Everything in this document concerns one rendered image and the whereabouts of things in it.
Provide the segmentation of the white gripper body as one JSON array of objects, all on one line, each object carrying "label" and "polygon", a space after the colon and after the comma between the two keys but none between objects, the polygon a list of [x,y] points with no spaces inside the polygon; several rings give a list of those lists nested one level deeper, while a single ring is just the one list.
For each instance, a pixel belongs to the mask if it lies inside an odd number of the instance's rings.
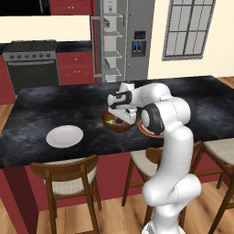
[{"label": "white gripper body", "polygon": [[129,124],[134,124],[137,116],[136,108],[109,108],[109,113]]}]

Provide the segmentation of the brown wooden bowl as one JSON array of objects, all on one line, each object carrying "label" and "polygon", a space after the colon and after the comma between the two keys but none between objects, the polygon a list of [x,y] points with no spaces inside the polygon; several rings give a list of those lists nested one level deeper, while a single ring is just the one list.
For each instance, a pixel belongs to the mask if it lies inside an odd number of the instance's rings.
[{"label": "brown wooden bowl", "polygon": [[134,127],[134,125],[136,124],[137,121],[137,116],[136,116],[136,121],[134,124],[129,124],[127,122],[123,122],[122,125],[110,125],[108,124],[106,121],[110,120],[110,119],[115,119],[117,118],[116,116],[114,116],[113,114],[109,113],[109,110],[107,111],[103,111],[102,112],[102,122],[103,124],[110,130],[117,132],[117,133],[123,133],[126,131],[129,131],[132,127]]}]

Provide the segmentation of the dark eggplant with green stem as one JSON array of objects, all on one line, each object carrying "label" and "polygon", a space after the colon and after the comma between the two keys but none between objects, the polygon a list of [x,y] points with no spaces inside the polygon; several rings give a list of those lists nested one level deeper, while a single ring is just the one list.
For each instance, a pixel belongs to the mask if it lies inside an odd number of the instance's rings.
[{"label": "dark eggplant with green stem", "polygon": [[115,118],[115,119],[110,119],[108,121],[106,121],[108,124],[110,125],[122,125],[123,124],[123,120],[119,119],[119,118]]}]

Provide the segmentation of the grey fridge door with shelves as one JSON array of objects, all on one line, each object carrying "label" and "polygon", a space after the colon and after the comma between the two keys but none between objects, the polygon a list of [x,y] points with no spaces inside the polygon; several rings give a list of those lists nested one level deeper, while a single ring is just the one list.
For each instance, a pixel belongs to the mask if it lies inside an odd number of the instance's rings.
[{"label": "grey fridge door with shelves", "polygon": [[102,81],[124,80],[126,52],[126,11],[128,0],[112,0],[112,14],[109,14],[110,0],[93,0],[93,15],[101,18]]}]

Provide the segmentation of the grey fridge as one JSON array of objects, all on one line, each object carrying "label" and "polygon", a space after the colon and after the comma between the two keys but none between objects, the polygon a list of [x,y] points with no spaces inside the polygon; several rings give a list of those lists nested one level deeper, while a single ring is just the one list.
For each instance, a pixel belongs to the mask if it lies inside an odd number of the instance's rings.
[{"label": "grey fridge", "polygon": [[124,80],[145,80],[148,76],[154,0],[128,0]]}]

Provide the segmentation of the red plate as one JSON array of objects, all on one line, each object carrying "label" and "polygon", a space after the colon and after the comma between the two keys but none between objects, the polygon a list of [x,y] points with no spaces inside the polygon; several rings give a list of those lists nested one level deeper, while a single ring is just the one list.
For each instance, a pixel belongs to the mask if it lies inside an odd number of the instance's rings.
[{"label": "red plate", "polygon": [[159,139],[160,139],[160,138],[164,138],[163,135],[162,135],[161,133],[160,133],[160,134],[155,134],[155,133],[150,132],[149,130],[147,130],[147,129],[144,127],[143,121],[142,121],[142,120],[138,122],[138,128],[139,128],[139,130],[140,130],[143,134],[145,134],[145,135],[147,135],[147,136],[149,136],[149,137],[159,138]]}]

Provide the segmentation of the wooden chair with beige seat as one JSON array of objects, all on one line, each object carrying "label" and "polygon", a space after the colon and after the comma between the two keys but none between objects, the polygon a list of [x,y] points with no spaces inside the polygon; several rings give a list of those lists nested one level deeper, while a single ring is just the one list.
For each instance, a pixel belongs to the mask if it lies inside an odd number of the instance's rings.
[{"label": "wooden chair with beige seat", "polygon": [[[201,147],[202,142],[198,141],[194,143],[193,156],[198,154],[198,151]],[[131,158],[128,168],[128,173],[126,177],[126,183],[124,188],[124,193],[122,197],[122,206],[126,204],[126,199],[128,197],[129,188],[142,186],[146,181],[148,181],[157,171],[161,164],[161,155],[163,148],[153,148],[149,147],[146,150],[133,151],[130,152]],[[133,167],[136,167],[143,182],[132,183],[132,173]],[[144,224],[150,221],[150,218],[153,214],[153,208],[147,206],[146,214],[144,218]],[[179,226],[184,227],[186,216],[186,207],[180,212],[177,221],[179,220]]]},{"label": "wooden chair with beige seat", "polygon": [[[207,154],[216,163],[218,166],[217,170],[196,172],[203,154]],[[217,189],[220,189],[224,176],[228,176],[230,179],[229,189],[208,233],[214,234],[224,212],[227,209],[234,208],[234,202],[231,202],[234,196],[234,138],[203,142],[190,172],[197,177],[219,174]]]},{"label": "wooden chair with beige seat", "polygon": [[51,233],[57,234],[56,218],[59,199],[85,196],[93,226],[92,231],[80,234],[100,234],[94,210],[93,197],[97,199],[98,209],[101,209],[101,199],[96,180],[98,156],[96,154],[80,160],[62,161],[60,164],[32,163],[32,171],[45,181],[48,195],[48,208]]}]

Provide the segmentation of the white plate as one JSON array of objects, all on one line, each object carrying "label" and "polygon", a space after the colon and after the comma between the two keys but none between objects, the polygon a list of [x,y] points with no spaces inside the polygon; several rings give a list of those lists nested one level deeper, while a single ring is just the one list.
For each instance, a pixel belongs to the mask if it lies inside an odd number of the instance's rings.
[{"label": "white plate", "polygon": [[61,125],[47,134],[46,141],[55,148],[68,148],[78,144],[82,140],[83,135],[83,131],[78,126]]}]

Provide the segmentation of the red kitchen island base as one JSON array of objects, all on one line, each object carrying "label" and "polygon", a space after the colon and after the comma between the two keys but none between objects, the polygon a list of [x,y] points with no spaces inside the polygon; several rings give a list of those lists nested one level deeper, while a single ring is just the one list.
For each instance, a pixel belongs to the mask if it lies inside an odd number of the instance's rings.
[{"label": "red kitchen island base", "polygon": [[[97,183],[102,200],[123,195],[130,155],[106,154],[99,157]],[[186,212],[186,226],[192,234],[208,234],[220,204],[209,195],[202,206],[194,200],[194,210]],[[0,218],[0,234],[36,234],[38,215],[48,209],[46,185],[31,168],[17,166],[0,169],[0,199],[9,216],[11,228]]]}]

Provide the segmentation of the red base cupboards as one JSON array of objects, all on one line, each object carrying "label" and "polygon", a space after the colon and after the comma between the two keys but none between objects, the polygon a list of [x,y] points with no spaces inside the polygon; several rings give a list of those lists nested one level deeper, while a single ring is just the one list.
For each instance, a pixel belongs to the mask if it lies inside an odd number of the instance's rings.
[{"label": "red base cupboards", "polygon": [[[59,52],[57,54],[60,85],[95,83],[91,51]],[[0,55],[0,105],[16,100],[4,57]]]}]

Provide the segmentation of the black and grey stove oven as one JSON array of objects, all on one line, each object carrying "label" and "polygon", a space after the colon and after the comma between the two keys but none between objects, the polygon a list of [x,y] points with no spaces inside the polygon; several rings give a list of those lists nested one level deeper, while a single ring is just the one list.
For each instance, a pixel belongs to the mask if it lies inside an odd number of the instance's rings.
[{"label": "black and grey stove oven", "polygon": [[22,89],[58,86],[57,41],[12,41],[3,57],[15,95]]}]

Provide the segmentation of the grey framed window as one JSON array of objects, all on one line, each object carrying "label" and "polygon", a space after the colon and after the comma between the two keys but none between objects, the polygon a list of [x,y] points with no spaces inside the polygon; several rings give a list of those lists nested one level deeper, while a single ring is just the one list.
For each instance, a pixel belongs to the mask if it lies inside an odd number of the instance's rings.
[{"label": "grey framed window", "polygon": [[202,59],[216,0],[169,0],[163,61]]}]

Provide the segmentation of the black microwave oven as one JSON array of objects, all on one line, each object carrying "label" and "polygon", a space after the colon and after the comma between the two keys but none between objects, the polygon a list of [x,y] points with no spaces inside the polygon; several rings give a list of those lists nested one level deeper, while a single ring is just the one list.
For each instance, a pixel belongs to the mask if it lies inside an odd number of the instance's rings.
[{"label": "black microwave oven", "polygon": [[0,0],[0,16],[50,16],[49,0]]}]

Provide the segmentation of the red wall cupboards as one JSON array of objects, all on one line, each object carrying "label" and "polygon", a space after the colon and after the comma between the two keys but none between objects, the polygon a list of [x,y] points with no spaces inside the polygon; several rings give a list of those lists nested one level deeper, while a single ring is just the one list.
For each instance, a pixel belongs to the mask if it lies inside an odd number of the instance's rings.
[{"label": "red wall cupboards", "polygon": [[91,16],[92,0],[49,0],[53,16]]}]

